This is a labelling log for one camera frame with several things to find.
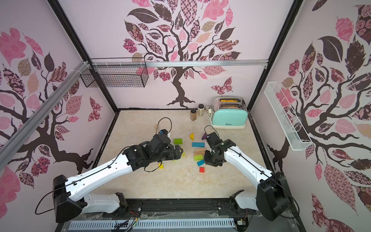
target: mint green toaster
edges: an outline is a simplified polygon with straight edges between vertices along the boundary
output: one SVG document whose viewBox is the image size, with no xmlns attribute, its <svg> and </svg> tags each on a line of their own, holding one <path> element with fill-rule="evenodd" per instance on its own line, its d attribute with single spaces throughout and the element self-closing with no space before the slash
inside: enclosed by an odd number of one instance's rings
<svg viewBox="0 0 371 232">
<path fill-rule="evenodd" d="M 243 129 L 248 112 L 245 101 L 239 97 L 217 97 L 213 106 L 212 126 L 220 129 Z"/>
</svg>

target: wire mesh basket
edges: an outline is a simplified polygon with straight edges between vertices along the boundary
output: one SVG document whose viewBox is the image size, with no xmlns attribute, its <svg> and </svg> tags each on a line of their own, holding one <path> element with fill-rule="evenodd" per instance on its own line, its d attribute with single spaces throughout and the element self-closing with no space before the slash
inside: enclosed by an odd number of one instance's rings
<svg viewBox="0 0 371 232">
<path fill-rule="evenodd" d="M 282 100 L 279 100 L 277 98 L 277 93 L 283 96 Z M 300 122 L 299 117 L 296 115 L 294 108 L 292 108 L 292 106 L 289 104 L 289 101 L 287 100 L 285 94 L 282 92 L 278 83 L 275 81 L 268 82 L 264 94 L 268 98 L 268 101 L 277 116 L 283 132 L 285 133 L 286 138 L 291 146 L 291 149 L 293 151 L 302 151 L 313 144 L 307 131 L 303 127 L 303 124 Z M 284 105 L 285 107 L 290 107 L 290 112 L 294 115 L 292 118 L 289 118 L 282 105 Z M 295 128 L 304 129 L 306 138 L 301 138 Z"/>
<path fill-rule="evenodd" d="M 146 64 L 127 63 L 95 63 L 91 69 L 99 74 L 106 87 L 145 87 L 148 80 Z M 80 77 L 86 87 L 99 87 L 91 69 L 85 70 Z"/>
</svg>

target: beige table surface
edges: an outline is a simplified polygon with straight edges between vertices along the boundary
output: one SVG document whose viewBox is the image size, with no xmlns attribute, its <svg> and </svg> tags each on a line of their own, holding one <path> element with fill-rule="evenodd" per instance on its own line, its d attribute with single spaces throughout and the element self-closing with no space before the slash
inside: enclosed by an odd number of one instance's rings
<svg viewBox="0 0 371 232">
<path fill-rule="evenodd" d="M 126 146 L 150 141 L 155 134 L 155 125 L 162 117 L 170 118 L 173 123 L 171 143 L 174 138 L 183 139 L 181 147 L 185 156 L 177 161 L 164 161 L 163 169 L 151 173 L 140 168 L 122 175 L 95 189 L 94 194 L 122 192 L 126 198 L 222 198 L 240 189 L 254 190 L 249 179 L 227 162 L 222 167 L 204 164 L 205 173 L 199 172 L 196 161 L 193 161 L 195 148 L 189 135 L 194 133 L 194 142 L 205 142 L 206 148 L 210 149 L 207 142 L 201 140 L 207 119 L 204 115 L 191 121 L 189 110 L 121 111 L 98 165 L 115 158 Z M 159 128 L 169 130 L 169 120 L 163 119 Z M 211 127 L 206 128 L 206 132 L 212 131 Z M 249 121 L 245 129 L 217 131 L 221 139 L 232 140 L 245 154 L 265 167 Z M 146 170 L 157 166 L 158 163 L 151 163 Z"/>
</svg>

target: tree mural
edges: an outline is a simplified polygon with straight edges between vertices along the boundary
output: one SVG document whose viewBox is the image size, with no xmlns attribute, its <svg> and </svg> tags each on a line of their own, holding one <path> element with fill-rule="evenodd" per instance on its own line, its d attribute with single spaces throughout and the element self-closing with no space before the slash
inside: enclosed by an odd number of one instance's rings
<svg viewBox="0 0 371 232">
<path fill-rule="evenodd" d="M 288 102 L 281 104 L 288 117 L 294 122 L 295 112 L 313 141 L 305 155 L 306 158 L 312 154 L 316 156 L 316 177 L 320 180 L 324 176 L 329 188 L 355 213 L 354 189 L 371 211 L 371 187 L 364 186 L 371 186 L 371 179 L 362 173 L 371 168 L 371 160 L 359 158 L 362 150 L 371 152 L 367 143 L 359 141 L 360 136 L 371 139 L 371 56 L 366 59 L 366 53 L 370 54 L 367 46 L 371 42 L 371 5 L 356 7 L 358 19 L 355 24 L 349 19 L 337 21 L 337 37 L 344 42 L 334 36 L 321 37 L 318 40 L 323 44 L 322 53 L 311 44 L 301 65 L 299 60 L 290 64 L 290 77 L 282 82 L 281 92 L 276 94 L 278 99 L 283 94 L 287 96 Z M 294 127 L 303 138 L 305 132 L 301 125 Z M 343 150 L 350 148 L 356 149 L 357 153 L 348 155 Z M 286 156 L 272 148 L 271 151 L 276 157 Z M 340 223 L 318 215 L 316 211 L 313 218 L 318 225 L 319 221 L 321 225 L 332 223 L 326 225 L 330 227 Z"/>
<path fill-rule="evenodd" d="M 40 107 L 40 102 L 44 103 L 48 99 L 49 88 L 51 87 L 55 91 L 57 86 L 54 83 L 64 81 L 67 72 L 64 62 L 62 62 L 61 66 L 55 68 L 50 53 L 44 57 L 44 65 L 42 65 L 39 57 L 36 55 L 38 53 L 43 56 L 41 47 L 33 39 L 24 36 L 33 52 L 31 63 L 34 68 L 31 68 L 29 58 L 22 59 L 17 66 L 18 75 L 14 71 L 14 68 L 11 68 L 11 61 L 25 57 L 23 51 L 26 50 L 27 45 L 20 41 L 20 33 L 17 29 L 11 28 L 10 35 L 5 32 L 2 32 L 1 35 L 0 51 L 8 62 L 9 68 L 3 64 L 3 72 L 0 74 L 0 110 L 7 114 L 6 117 L 0 117 L 0 136 L 10 139 L 30 118 L 30 113 L 35 112 Z M 39 82 L 38 75 L 42 77 L 42 81 L 45 83 Z M 57 140 L 63 141 L 63 134 L 69 132 L 66 126 L 79 119 L 73 116 L 79 111 L 81 106 L 82 95 L 75 95 L 78 89 L 79 81 L 71 87 L 51 111 L 51 114 L 37 127 L 37 138 L 33 139 L 33 141 L 27 141 L 21 146 L 18 153 L 26 153 L 26 155 L 9 161 L 8 164 L 20 162 L 15 172 L 19 172 L 19 179 L 23 184 L 34 187 L 34 177 L 47 173 L 50 166 L 49 157 L 51 156 L 54 157 L 55 162 L 74 162 L 79 174 L 83 168 L 87 169 L 92 164 L 92 162 L 89 164 L 85 162 L 89 158 L 92 149 L 87 154 L 79 156 L 77 153 L 69 153 L 64 150 L 60 151 L 58 148 Z M 33 158 L 36 149 L 42 154 L 38 159 Z M 29 166 L 31 170 L 29 171 L 30 173 L 27 173 L 26 169 Z"/>
<path fill-rule="evenodd" d="M 141 60 L 142 53 L 137 52 L 139 47 L 145 49 L 144 57 L 147 61 L 205 61 L 205 60 L 234 60 L 240 52 L 231 51 L 238 40 L 231 41 L 234 28 L 228 28 L 233 20 L 230 7 L 224 13 L 228 0 L 132 0 L 144 8 L 137 8 L 128 14 L 128 20 L 136 17 L 141 23 L 134 24 L 125 21 L 126 30 L 135 42 L 125 39 L 124 48 L 133 54 L 133 61 Z M 203 19 L 211 19 L 200 26 Z M 215 50 L 227 53 L 216 54 Z M 148 68 L 148 73 L 154 79 L 160 77 L 163 81 L 172 80 L 178 96 L 167 105 L 179 103 L 187 108 L 184 103 L 194 102 L 186 97 L 181 86 L 180 78 L 203 79 L 224 72 L 221 66 L 201 67 L 163 67 Z"/>
</svg>

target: green block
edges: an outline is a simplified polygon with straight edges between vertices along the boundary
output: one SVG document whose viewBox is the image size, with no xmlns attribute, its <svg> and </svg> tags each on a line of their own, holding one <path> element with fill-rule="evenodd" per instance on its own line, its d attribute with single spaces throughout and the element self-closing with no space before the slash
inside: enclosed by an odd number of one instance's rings
<svg viewBox="0 0 371 232">
<path fill-rule="evenodd" d="M 203 160 L 203 159 L 204 159 L 204 157 L 202 155 L 193 156 L 194 161 L 199 161 L 199 160 Z"/>
<path fill-rule="evenodd" d="M 174 145 L 178 145 L 178 144 L 183 144 L 183 139 L 182 138 L 175 138 L 174 139 Z"/>
</svg>

